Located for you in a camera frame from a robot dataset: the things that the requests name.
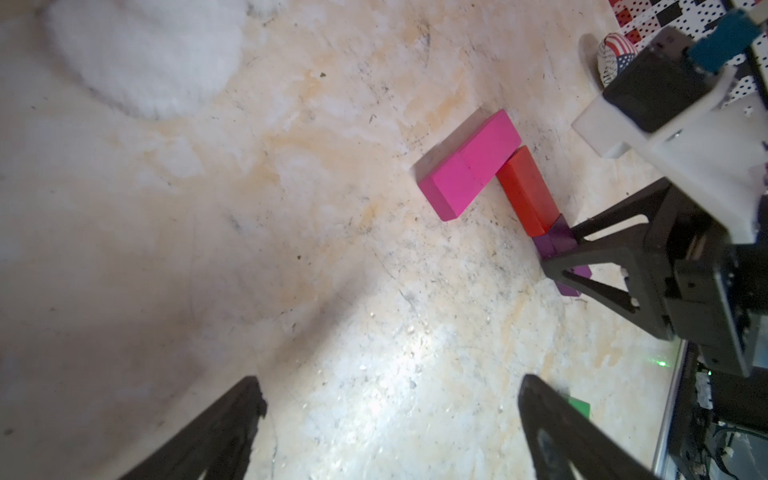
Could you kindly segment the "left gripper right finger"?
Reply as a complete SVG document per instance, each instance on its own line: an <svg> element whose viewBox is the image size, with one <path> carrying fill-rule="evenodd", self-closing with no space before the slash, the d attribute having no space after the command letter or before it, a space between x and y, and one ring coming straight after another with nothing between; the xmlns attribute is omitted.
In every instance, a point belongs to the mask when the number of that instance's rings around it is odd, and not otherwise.
<svg viewBox="0 0 768 480"><path fill-rule="evenodd" d="M538 479L654 477L536 375L523 377L518 410Z"/></svg>

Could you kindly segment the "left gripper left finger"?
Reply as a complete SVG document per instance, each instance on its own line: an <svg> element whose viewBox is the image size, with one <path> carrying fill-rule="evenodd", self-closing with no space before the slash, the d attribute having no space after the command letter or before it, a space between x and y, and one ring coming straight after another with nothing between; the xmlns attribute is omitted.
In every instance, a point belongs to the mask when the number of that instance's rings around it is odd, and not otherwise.
<svg viewBox="0 0 768 480"><path fill-rule="evenodd" d="M246 376L122 477L242 479L267 409L258 379Z"/></svg>

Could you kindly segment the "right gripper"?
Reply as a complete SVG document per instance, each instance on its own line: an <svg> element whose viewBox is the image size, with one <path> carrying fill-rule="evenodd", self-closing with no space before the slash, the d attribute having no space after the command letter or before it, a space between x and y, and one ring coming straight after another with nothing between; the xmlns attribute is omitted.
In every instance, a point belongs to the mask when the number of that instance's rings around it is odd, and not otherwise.
<svg viewBox="0 0 768 480"><path fill-rule="evenodd" d="M662 178L571 228L576 247L543 259L545 275L601 303L651 336L674 333L705 365L748 377L767 316L767 229L750 244ZM623 289L576 273L615 266Z"/></svg>

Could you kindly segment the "green cube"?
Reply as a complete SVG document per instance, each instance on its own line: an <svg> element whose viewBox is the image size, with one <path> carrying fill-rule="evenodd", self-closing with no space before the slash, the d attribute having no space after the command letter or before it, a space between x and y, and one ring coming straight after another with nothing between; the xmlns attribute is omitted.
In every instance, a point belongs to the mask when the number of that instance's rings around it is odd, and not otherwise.
<svg viewBox="0 0 768 480"><path fill-rule="evenodd" d="M585 418L589 419L591 415L591 405L583 400L574 398L574 397L567 397L567 401L570 406L572 406L574 409L576 409L581 415L583 415Z"/></svg>

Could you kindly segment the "red rectangular block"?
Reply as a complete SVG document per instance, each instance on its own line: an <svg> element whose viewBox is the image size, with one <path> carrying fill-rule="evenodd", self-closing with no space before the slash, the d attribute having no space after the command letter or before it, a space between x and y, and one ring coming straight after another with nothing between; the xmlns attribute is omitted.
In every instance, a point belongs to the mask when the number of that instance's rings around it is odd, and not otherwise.
<svg viewBox="0 0 768 480"><path fill-rule="evenodd" d="M529 148L515 151L496 177L526 234L547 234L561 212Z"/></svg>

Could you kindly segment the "purple rectangular block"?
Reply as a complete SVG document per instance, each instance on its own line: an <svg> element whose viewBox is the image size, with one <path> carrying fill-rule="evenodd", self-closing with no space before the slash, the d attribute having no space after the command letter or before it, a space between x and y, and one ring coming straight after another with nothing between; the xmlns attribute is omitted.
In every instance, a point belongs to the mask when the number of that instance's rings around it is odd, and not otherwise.
<svg viewBox="0 0 768 480"><path fill-rule="evenodd" d="M541 259L548 259L573 250L578 246L577 241L564 217L560 214L549 230L540 236L532 237L535 248ZM582 265L570 270L579 276L591 279L592 271L589 266ZM562 296L580 297L581 293L567 285L555 282Z"/></svg>

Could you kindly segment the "magenta rectangular block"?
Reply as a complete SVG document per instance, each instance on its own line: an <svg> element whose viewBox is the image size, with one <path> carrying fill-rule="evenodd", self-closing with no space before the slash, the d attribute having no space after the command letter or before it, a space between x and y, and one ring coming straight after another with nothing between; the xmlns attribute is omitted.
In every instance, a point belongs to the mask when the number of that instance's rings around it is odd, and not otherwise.
<svg viewBox="0 0 768 480"><path fill-rule="evenodd" d="M522 146L522 138L508 112L490 116L460 147L458 153L474 181L485 187Z"/></svg>

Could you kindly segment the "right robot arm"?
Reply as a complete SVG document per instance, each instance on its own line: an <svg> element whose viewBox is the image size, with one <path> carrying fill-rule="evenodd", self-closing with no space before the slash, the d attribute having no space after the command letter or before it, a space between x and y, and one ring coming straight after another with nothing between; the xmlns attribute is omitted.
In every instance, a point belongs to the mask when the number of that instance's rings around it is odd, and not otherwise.
<svg viewBox="0 0 768 480"><path fill-rule="evenodd" d="M734 243L682 190L658 180L574 227L542 262L552 280L646 333L683 341L667 452L687 479L727 470L737 434L767 434L767 232Z"/></svg>

